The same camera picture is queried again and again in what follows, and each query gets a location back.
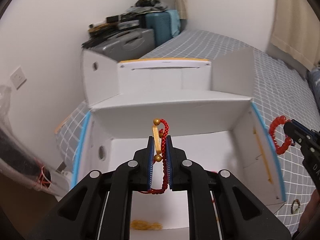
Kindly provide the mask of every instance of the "white cardboard box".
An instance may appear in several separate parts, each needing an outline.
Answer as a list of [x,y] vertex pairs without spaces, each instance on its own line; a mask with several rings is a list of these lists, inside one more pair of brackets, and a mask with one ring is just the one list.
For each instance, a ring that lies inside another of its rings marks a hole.
[[[91,116],[81,142],[77,181],[91,170],[112,171],[132,159],[135,151],[147,146],[152,120],[163,118],[170,126],[173,146],[183,149],[188,159],[205,170],[231,171],[272,212],[284,204],[275,149],[252,102],[252,48],[228,53],[211,64],[179,59],[118,64],[84,50],[82,68]],[[104,160],[98,154],[101,146],[106,152]],[[161,188],[162,169],[162,163],[154,165],[153,188]],[[187,193],[134,192],[131,219],[159,222],[163,229],[187,228]],[[176,239],[172,230],[163,234],[168,232]],[[131,237],[154,238],[155,234],[135,232]]]

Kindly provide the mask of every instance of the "gray suitcase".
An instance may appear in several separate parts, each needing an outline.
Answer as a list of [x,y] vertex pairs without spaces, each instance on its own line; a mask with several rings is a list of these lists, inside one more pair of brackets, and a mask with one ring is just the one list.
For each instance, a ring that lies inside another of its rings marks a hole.
[[119,33],[91,50],[116,61],[138,59],[155,48],[152,29],[133,29]]

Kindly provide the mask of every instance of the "metal screw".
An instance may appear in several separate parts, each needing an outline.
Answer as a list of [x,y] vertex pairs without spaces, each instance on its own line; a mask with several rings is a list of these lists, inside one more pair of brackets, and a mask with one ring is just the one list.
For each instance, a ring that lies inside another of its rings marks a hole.
[[129,166],[129,167],[135,167],[135,166],[137,166],[137,165],[138,165],[138,162],[137,162],[137,161],[132,160],[132,161],[129,161],[129,162],[128,162],[128,166]]
[[220,175],[221,175],[222,177],[224,177],[224,178],[227,178],[227,177],[230,176],[230,172],[227,171],[227,170],[223,170],[223,171],[220,172]]
[[184,160],[182,162],[182,165],[186,166],[186,167],[190,167],[192,165],[192,161],[191,160]]
[[93,178],[93,179],[99,177],[99,175],[100,175],[99,171],[91,171],[90,172],[90,177]]

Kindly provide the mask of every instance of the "white wall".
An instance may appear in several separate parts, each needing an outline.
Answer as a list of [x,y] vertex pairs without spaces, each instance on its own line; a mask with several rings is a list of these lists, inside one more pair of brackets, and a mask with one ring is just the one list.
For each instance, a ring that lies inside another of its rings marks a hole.
[[[81,44],[89,24],[122,13],[137,0],[13,0],[0,20],[0,84],[21,66],[27,82],[12,89],[15,136],[53,167],[54,129],[84,99]],[[188,0],[189,27],[228,35],[264,50],[274,0]]]
[[88,25],[136,1],[13,0],[1,18],[0,84],[11,85],[18,66],[27,78],[19,90],[12,87],[13,133],[53,167],[62,161],[54,129],[84,100],[80,52]]
[[187,28],[223,34],[267,49],[276,0],[188,0]]

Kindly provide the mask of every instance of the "gold bead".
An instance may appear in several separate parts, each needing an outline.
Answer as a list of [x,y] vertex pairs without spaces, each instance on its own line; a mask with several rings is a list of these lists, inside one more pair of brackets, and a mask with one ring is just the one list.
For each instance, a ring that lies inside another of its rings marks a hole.
[[154,157],[153,157],[153,159],[156,161],[156,162],[160,162],[160,161],[162,161],[162,157],[161,157],[161,155],[159,155],[159,154],[156,154]]
[[160,119],[159,118],[153,119],[153,123],[155,125],[159,125],[160,124]]

